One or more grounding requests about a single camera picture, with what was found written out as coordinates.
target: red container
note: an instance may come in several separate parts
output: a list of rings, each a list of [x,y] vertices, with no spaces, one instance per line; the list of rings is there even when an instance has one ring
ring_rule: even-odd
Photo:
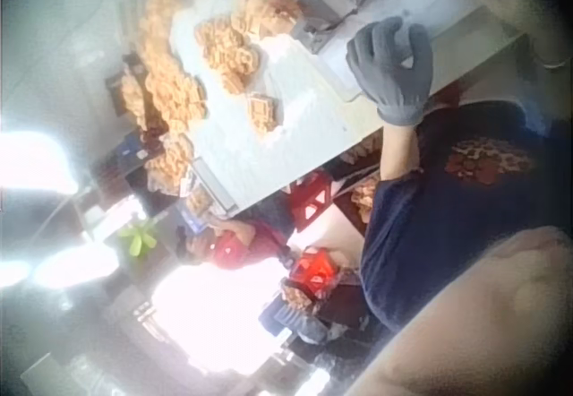
[[[316,297],[320,291],[332,285],[338,267],[330,260],[326,248],[320,248],[317,253],[303,253],[290,271],[289,279],[305,285]]]
[[[306,177],[300,185],[291,185],[290,208],[295,219],[296,231],[302,232],[330,206],[332,180],[323,171]]]

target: navy shirt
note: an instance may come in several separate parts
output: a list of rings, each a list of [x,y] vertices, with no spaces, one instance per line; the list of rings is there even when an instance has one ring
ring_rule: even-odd
[[[424,119],[422,170],[379,184],[364,244],[364,292],[392,331],[492,242],[545,225],[570,235],[570,132],[546,126],[503,102]]]

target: worker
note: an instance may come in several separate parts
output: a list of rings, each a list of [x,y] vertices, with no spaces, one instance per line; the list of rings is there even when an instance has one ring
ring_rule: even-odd
[[[294,254],[287,240],[294,232],[294,222],[287,196],[277,192],[230,220],[207,213],[207,227],[198,235],[187,236],[177,229],[177,252],[185,263],[211,262],[221,269],[233,270],[278,258],[289,268]]]
[[[346,395],[570,395],[572,276],[573,249],[556,228],[494,244]]]
[[[424,27],[411,26],[413,64],[404,67],[395,42],[402,24],[399,17],[370,24],[347,47],[383,121],[361,277],[372,311],[392,331],[493,240],[526,228],[571,228],[569,123],[499,101],[424,116],[432,47]]]

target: gloved hand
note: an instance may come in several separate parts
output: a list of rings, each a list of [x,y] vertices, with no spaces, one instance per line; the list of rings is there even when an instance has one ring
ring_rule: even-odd
[[[426,29],[410,27],[414,63],[404,67],[396,48],[400,17],[367,25],[348,42],[346,60],[364,93],[378,104],[382,120],[391,125],[417,125],[430,95],[433,52]]]

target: green plant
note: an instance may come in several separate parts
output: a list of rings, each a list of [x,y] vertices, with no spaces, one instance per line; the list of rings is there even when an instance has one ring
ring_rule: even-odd
[[[127,228],[120,229],[117,235],[130,237],[132,240],[129,244],[129,254],[133,257],[139,257],[158,244],[157,239],[151,235],[152,227],[153,224],[150,220],[142,224],[133,223]]]

